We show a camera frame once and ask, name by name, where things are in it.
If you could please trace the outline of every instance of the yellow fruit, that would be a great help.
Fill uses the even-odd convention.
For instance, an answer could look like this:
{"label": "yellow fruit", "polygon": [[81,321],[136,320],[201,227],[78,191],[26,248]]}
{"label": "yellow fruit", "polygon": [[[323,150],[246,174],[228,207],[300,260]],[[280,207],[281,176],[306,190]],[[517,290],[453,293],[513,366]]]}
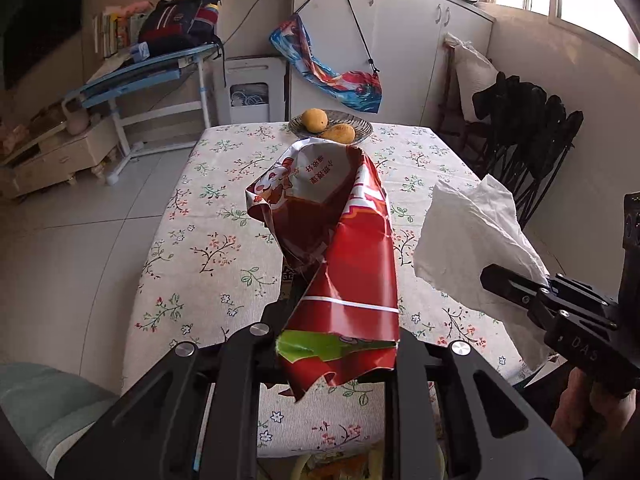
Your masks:
{"label": "yellow fruit", "polygon": [[302,124],[312,134],[319,134],[324,132],[327,124],[326,114],[324,110],[319,108],[309,108],[300,117]]}
{"label": "yellow fruit", "polygon": [[322,139],[334,140],[341,144],[350,144],[353,142],[353,139],[356,138],[356,131],[350,124],[336,124],[325,131],[320,137]]}

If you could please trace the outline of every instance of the wall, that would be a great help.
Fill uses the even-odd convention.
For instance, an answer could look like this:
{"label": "wall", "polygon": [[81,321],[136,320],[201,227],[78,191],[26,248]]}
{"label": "wall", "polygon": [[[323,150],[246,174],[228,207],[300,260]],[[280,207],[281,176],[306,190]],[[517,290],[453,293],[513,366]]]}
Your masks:
{"label": "wall", "polygon": [[584,123],[553,186],[531,219],[534,234],[567,275],[615,295],[620,284],[625,193],[640,190],[640,73],[546,16],[481,4],[497,19],[488,57]]}
{"label": "wall", "polygon": [[[83,28],[81,33],[68,40],[47,59],[35,66],[30,73],[16,85],[14,102],[16,109],[25,118],[30,117],[41,107],[62,97],[66,92],[81,86],[86,79],[100,66],[100,60],[94,54],[94,40],[92,31],[92,17],[101,13],[105,6],[127,5],[141,0],[84,0],[82,4]],[[222,0],[222,10],[218,35],[223,40],[238,26],[255,0]],[[249,56],[258,54],[272,54],[275,50],[268,43],[269,33],[284,20],[290,12],[290,0],[262,0],[252,11],[251,16],[244,22],[242,28],[226,46],[227,56]],[[192,76],[188,83],[171,96],[162,96],[172,88],[167,84],[162,88],[153,88],[147,92],[138,92],[130,98],[122,100],[120,106],[123,115],[143,112],[153,104],[156,107],[176,104],[187,99],[197,100],[197,76]],[[196,126],[202,129],[202,115],[199,111],[185,114],[187,120],[191,118]],[[167,120],[150,121],[147,124],[132,126],[157,127],[160,124],[170,124]]]}

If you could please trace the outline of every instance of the plate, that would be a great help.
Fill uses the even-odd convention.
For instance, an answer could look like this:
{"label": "plate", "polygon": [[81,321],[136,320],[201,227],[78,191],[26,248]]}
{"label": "plate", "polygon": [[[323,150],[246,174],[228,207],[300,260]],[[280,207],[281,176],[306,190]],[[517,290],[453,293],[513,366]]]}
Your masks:
{"label": "plate", "polygon": [[[354,115],[339,112],[337,110],[325,110],[326,118],[328,120],[326,129],[328,130],[336,124],[350,124],[356,132],[356,137],[351,144],[357,144],[369,137],[373,133],[373,126],[369,121],[365,121]],[[320,134],[312,134],[305,128],[301,120],[302,115],[298,115],[289,121],[289,130],[296,134],[300,139],[308,139],[309,137],[319,137]]]}

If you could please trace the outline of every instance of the red plastic wrapper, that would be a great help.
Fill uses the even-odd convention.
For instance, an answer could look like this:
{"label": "red plastic wrapper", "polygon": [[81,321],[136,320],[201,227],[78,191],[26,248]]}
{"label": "red plastic wrapper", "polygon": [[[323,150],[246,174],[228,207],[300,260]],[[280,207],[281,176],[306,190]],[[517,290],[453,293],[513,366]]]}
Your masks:
{"label": "red plastic wrapper", "polygon": [[338,386],[393,368],[398,288],[385,189],[356,146],[299,140],[246,190],[287,263],[313,278],[276,350],[300,399],[324,376]]}

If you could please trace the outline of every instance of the floral pattern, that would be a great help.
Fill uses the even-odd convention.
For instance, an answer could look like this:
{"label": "floral pattern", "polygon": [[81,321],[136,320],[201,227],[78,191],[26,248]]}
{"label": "floral pattern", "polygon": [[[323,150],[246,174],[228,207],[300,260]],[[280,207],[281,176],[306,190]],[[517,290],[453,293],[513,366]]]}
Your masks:
{"label": "floral pattern", "polygon": [[[373,124],[361,144],[385,184],[398,276],[400,323],[425,342],[462,339],[504,377],[529,371],[500,322],[415,277],[413,254],[438,179],[457,189],[477,179],[430,130]],[[249,218],[244,189],[297,137],[281,124],[210,128],[191,153],[142,269],[127,336],[126,391],[180,341],[208,346],[260,319],[291,276],[268,229]],[[259,456],[366,447],[384,435],[384,388],[318,381],[298,403],[260,386]]]}

